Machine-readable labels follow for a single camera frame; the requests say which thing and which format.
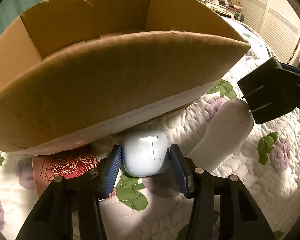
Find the white bottle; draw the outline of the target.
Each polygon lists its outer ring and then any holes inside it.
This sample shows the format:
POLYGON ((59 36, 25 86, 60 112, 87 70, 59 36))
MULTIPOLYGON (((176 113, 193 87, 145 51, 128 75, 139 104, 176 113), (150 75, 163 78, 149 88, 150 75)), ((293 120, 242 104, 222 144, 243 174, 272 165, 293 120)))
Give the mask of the white bottle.
POLYGON ((207 125, 202 140, 187 157, 197 167, 211 173, 227 156, 241 147, 253 126, 248 104, 234 98, 221 105, 207 125))

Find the light blue earbud case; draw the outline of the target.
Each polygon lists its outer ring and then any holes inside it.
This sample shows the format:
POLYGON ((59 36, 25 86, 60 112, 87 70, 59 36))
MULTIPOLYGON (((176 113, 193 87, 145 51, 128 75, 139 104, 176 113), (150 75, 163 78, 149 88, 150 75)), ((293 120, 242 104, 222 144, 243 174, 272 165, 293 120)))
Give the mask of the light blue earbud case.
POLYGON ((170 146, 163 131, 130 132, 124 137, 122 148, 125 171, 132 177, 150 177, 168 169, 170 146))

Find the white louvered wardrobe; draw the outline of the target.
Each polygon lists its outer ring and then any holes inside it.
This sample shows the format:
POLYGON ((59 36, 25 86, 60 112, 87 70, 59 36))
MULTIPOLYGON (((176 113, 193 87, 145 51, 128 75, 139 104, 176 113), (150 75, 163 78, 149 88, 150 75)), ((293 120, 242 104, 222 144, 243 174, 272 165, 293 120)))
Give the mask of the white louvered wardrobe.
POLYGON ((300 51, 300 19, 287 0, 238 0, 244 23, 254 29, 284 63, 300 51))

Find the black square box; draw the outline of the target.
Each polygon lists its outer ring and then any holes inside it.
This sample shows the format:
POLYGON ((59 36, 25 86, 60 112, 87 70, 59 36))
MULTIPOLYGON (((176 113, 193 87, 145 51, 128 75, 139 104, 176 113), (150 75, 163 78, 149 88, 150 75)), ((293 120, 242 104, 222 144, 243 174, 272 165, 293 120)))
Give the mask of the black square box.
POLYGON ((280 68, 277 57, 271 57, 238 81, 256 124, 264 124, 292 112, 290 85, 300 80, 277 74, 280 68))

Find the brown cardboard box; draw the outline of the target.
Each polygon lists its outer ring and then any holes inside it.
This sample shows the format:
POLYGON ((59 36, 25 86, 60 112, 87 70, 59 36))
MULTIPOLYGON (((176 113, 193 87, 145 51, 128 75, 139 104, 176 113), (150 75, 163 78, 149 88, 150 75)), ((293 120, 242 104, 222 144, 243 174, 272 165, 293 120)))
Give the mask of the brown cardboard box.
POLYGON ((0 151, 54 154, 161 116, 249 49, 198 0, 44 0, 0 35, 0 151))

